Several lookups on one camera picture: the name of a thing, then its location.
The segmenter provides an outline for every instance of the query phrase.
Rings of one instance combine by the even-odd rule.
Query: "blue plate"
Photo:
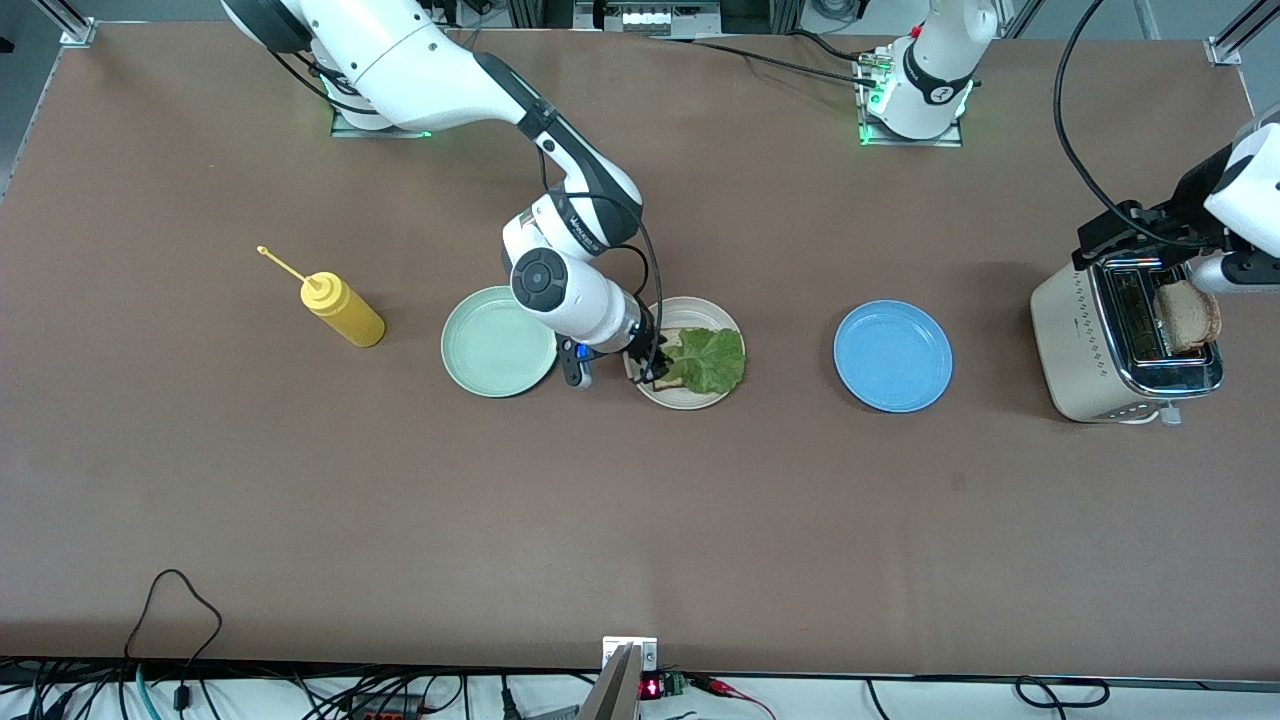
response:
[[[886,413],[914,413],[947,389],[951,343],[924,310],[877,300],[840,323],[836,372],[849,392],[867,405]]]

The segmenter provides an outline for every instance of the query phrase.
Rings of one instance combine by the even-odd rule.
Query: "green plate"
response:
[[[556,364],[556,333],[516,302],[511,287],[488,287],[449,314],[440,356],[463,389],[511,397],[538,384]]]

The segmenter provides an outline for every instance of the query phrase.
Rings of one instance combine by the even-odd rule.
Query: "teal cable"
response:
[[[161,720],[160,714],[156,712],[156,706],[151,702],[151,696],[147,694],[147,683],[142,679],[142,664],[138,662],[138,669],[133,673],[133,683],[138,685],[138,694],[142,696],[142,707],[147,708],[147,715],[151,720]]]

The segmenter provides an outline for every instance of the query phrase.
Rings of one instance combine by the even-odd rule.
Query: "white plate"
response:
[[[668,340],[672,340],[672,334],[680,328],[707,328],[709,331],[737,331],[737,323],[733,318],[724,311],[723,307],[716,305],[709,300],[703,300],[700,297],[668,297],[663,301],[662,310],[662,328],[663,334]],[[649,306],[649,311],[654,315],[658,314],[658,304]],[[742,340],[742,356],[746,356],[746,340]],[[622,364],[627,369],[627,377],[634,378],[640,374],[639,366],[628,357],[622,355]],[[664,391],[653,389],[652,384],[636,386],[640,392],[645,395],[649,400],[671,407],[673,410],[701,410],[703,407],[709,407],[716,405],[724,398],[727,392],[717,393],[700,393],[694,392],[689,388],[675,387]]]

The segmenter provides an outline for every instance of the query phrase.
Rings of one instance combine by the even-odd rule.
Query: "yellow bottle cap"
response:
[[[302,304],[316,315],[340,313],[351,300],[351,288],[333,273],[307,275],[302,283]]]

